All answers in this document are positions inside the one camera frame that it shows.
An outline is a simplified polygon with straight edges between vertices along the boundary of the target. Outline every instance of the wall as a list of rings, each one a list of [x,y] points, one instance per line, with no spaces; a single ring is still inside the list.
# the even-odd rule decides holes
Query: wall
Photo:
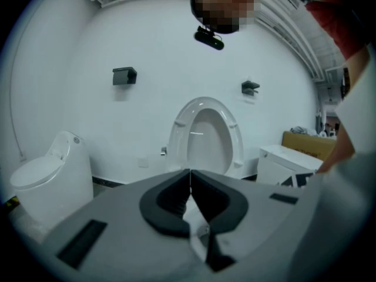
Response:
[[[22,164],[11,126],[10,81],[15,130],[31,160],[44,155],[63,129],[67,68],[96,11],[88,0],[33,0],[7,40],[0,78],[2,202],[13,195],[9,178]]]
[[[76,48],[65,82],[63,126],[82,136],[97,177],[121,183],[163,173],[181,108],[198,96],[223,102],[239,123],[246,164],[293,126],[314,128],[316,91],[297,58],[259,26],[224,35],[223,51],[198,43],[188,0],[141,0],[101,9]],[[112,69],[134,67],[137,83],[112,86]],[[261,85],[241,94],[248,76]],[[137,166],[147,157],[148,168]]]

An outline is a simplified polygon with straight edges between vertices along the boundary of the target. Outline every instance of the person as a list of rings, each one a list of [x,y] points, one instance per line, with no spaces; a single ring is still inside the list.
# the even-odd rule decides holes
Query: person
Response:
[[[195,17],[213,32],[232,33],[239,30],[241,18],[248,17],[257,0],[191,0]],[[368,38],[352,10],[341,0],[311,0],[305,5],[319,25],[331,36],[345,57],[350,76],[350,91],[370,61]],[[354,154],[354,147],[341,125],[335,147],[317,173]]]

